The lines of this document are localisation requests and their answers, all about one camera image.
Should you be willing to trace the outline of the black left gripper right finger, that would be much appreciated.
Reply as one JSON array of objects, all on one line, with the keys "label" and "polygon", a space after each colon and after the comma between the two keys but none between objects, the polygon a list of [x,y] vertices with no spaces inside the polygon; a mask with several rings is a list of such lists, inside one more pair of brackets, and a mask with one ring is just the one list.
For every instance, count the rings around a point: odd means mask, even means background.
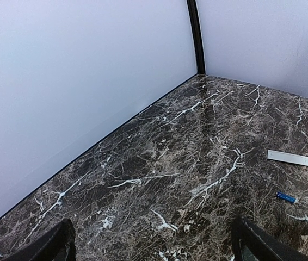
[{"label": "black left gripper right finger", "polygon": [[232,222],[231,238],[234,260],[308,260],[242,216]]}]

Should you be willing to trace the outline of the blue AAA battery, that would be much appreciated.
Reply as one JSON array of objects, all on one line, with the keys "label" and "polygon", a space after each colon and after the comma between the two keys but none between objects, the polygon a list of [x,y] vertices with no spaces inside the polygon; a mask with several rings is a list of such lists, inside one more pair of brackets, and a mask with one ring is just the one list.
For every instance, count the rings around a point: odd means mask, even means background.
[{"label": "blue AAA battery", "polygon": [[297,199],[296,199],[295,197],[290,196],[290,195],[287,195],[287,194],[282,193],[282,192],[280,192],[280,191],[278,191],[278,192],[276,193],[276,197],[279,198],[279,199],[282,199],[282,200],[284,200],[284,201],[286,201],[286,202],[289,202],[289,203],[291,203],[291,204],[295,204],[296,201],[297,201]]}]

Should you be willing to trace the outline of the white remote battery cover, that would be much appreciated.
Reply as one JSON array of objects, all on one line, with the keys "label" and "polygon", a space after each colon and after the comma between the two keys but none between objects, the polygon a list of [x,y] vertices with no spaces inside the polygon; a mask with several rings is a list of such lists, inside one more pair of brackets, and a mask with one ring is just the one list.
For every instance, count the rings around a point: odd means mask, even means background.
[{"label": "white remote battery cover", "polygon": [[308,157],[297,154],[268,150],[267,159],[308,167]]}]

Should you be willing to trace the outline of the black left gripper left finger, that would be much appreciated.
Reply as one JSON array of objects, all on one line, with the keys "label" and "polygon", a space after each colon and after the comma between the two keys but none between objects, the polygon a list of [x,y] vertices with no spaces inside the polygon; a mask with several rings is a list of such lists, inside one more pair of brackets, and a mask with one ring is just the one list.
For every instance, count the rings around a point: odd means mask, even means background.
[{"label": "black left gripper left finger", "polygon": [[63,219],[32,244],[4,260],[76,260],[76,232],[70,219]]}]

